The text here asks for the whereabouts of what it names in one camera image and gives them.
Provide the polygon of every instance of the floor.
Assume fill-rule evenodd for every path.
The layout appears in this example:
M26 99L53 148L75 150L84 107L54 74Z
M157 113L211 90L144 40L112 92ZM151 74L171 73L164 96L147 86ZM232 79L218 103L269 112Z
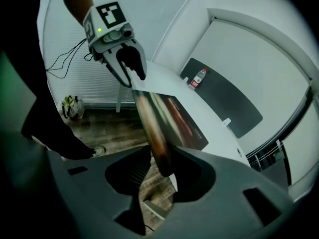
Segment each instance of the floor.
M63 120L71 127L75 136L89 147L104 146L106 155L147 144L137 110L122 109L120 113L116 113L115 110L87 110L80 120L72 121L65 118ZM151 168L139 192L145 225L156 230L163 221L144 206L143 200L149 199L164 210L170 211L173 208L174 192L170 179L161 176L152 157ZM152 231L146 227L146 233L149 235Z

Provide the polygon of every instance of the black cable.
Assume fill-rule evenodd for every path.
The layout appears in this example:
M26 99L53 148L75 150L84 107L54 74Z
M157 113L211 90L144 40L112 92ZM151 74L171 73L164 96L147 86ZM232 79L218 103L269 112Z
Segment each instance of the black cable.
M68 74L68 71L69 71L69 67L70 67L70 64L71 64L71 61L75 55L75 53L79 50L79 48L83 45L83 43L85 43L85 40L82 40L82 43L79 42L80 46L76 49L76 51L73 53L71 59L70 59L70 62L69 62L69 65L68 65L68 68L66 69L66 72L65 72L65 75L63 77L59 77L59 76L56 76L55 74L52 74L50 71L47 70L47 72L51 75L53 75L54 77L58 78L58 79L64 79L66 77L66 75Z
M86 54L86 55L84 56L84 59L85 59L86 61L91 61L92 58L93 58L93 55L91 56L91 58L90 58L89 60L87 60L86 57L87 57L88 55L91 55L91 53Z
M55 62L53 63L53 65L52 65L51 67L49 67L48 69L46 69L46 71L54 71L54 70L63 69L64 62L67 60L67 58L72 54L72 52L75 50L75 48L76 48L77 46L82 45L83 42L85 42L85 41L86 41L86 38L83 39L82 41L80 41L75 47L73 47L73 48L72 48L71 50L69 50L67 53L63 53L63 54L59 55L59 56L57 57L57 59L55 60ZM62 67L61 67L61 68L54 68L54 69L52 69L52 67L53 67L53 66L55 65L55 63L58 61L59 57L61 57L61 56L63 56L63 55L66 55L66 54L68 54L68 53L69 53L69 55L64 59L64 61L63 61L63 63L62 63Z
M149 228L150 230L154 231L153 229L151 229L148 225L145 225L145 227Z

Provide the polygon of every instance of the shoe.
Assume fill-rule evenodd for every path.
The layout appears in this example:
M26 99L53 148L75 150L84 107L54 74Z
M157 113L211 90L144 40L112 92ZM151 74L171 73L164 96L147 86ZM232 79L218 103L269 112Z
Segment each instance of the shoe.
M103 146L97 146L94 148L94 152L92 154L92 157L100 157L105 155L106 148Z

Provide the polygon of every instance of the plastic bottle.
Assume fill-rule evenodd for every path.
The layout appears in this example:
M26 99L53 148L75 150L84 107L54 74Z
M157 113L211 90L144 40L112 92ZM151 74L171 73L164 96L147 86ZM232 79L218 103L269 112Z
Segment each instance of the plastic bottle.
M208 68L200 70L198 74L194 77L194 79L189 83L188 87L191 90L194 90L198 86L198 84L204 79L206 71L208 71Z

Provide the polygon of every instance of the desk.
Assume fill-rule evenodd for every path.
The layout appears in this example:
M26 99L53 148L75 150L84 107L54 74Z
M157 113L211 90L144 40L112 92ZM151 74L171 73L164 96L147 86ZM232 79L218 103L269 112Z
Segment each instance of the desk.
M232 133L222 124L221 119L173 71L149 61L147 61L147 76L144 81L141 81L135 72L128 71L134 90L177 97L209 142L202 151L237 160L249 166L244 152Z

